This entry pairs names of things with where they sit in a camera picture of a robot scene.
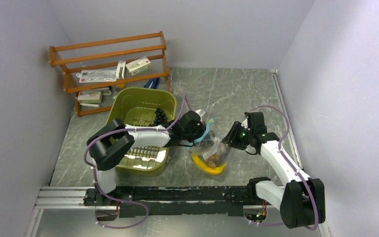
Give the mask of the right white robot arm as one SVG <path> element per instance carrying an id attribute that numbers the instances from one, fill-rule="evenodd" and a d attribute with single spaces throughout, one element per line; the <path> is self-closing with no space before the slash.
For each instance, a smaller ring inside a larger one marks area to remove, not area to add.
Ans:
<path id="1" fill-rule="evenodd" d="M 276 207 L 283 224 L 289 228 L 315 230 L 326 220 L 325 187 L 319 178 L 306 174 L 282 147 L 282 139 L 268 132 L 262 112 L 246 112 L 245 121 L 233 123 L 223 143 L 238 150 L 251 146 L 274 169 L 282 186 L 269 178 L 253 178 L 247 185 L 247 200 L 262 200 Z"/>

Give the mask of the olive green plastic bin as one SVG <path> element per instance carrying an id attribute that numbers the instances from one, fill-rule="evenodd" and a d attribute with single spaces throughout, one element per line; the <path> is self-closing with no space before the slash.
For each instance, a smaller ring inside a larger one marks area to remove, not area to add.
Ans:
<path id="1" fill-rule="evenodd" d="M 175 96 L 165 90 L 137 87 L 117 94 L 107 121 L 120 119 L 135 140 L 116 166 L 117 173 L 155 177 L 164 171 L 169 153 L 165 147 L 167 134 L 161 132 L 162 127 L 150 128 L 157 109 L 165 112 L 167 121 L 172 121 L 177 109 Z"/>

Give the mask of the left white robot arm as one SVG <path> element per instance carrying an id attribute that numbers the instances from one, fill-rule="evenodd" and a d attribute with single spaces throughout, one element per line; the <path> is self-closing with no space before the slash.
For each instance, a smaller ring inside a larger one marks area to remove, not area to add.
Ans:
<path id="1" fill-rule="evenodd" d="M 133 126 L 114 119 L 87 141 L 84 161 L 93 169 L 97 199 L 104 205 L 116 201 L 115 167 L 132 148 L 192 146 L 207 131 L 195 111 L 153 126 Z"/>

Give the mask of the dark fake grape bunch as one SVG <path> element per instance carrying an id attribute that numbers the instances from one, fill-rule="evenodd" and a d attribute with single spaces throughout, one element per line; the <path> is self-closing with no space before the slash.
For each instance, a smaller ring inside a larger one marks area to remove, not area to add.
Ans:
<path id="1" fill-rule="evenodd" d="M 157 108 L 155 111 L 155 118 L 153 120 L 153 126 L 163 125 L 167 123 L 167 116 L 164 110 Z"/>

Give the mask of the clear zip top bag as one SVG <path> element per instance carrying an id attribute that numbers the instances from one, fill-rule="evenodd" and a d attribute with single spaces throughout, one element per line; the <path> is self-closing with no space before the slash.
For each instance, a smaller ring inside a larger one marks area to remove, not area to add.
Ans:
<path id="1" fill-rule="evenodd" d="M 224 143 L 214 132 L 215 121 L 211 118 L 205 122 L 206 131 L 196 140 L 193 147 L 187 148 L 191 155 L 197 155 L 210 167 L 218 167 L 226 163 L 230 147 Z"/>

